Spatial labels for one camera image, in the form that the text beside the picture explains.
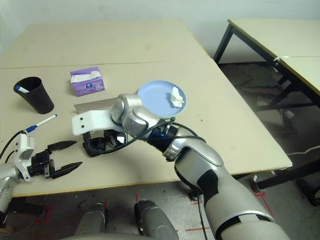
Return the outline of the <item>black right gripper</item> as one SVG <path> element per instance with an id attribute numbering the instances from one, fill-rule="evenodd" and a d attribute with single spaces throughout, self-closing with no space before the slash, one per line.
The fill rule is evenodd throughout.
<path id="1" fill-rule="evenodd" d="M 119 134 L 120 132 L 111 129 L 103 131 L 105 149 L 114 149 L 120 145 Z"/>

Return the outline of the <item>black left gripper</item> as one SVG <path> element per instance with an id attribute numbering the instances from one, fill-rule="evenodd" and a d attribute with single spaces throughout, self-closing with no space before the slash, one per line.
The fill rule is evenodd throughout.
<path id="1" fill-rule="evenodd" d="M 31 177 L 44 175 L 46 179 L 56 179 L 74 171 L 83 163 L 82 161 L 64 165 L 59 170 L 54 171 L 54 160 L 50 158 L 50 155 L 52 151 L 63 150 L 76 143 L 74 140 L 65 140 L 48 145 L 47 149 L 37 153 L 31 158 L 31 165 L 27 167 L 29 175 Z"/>

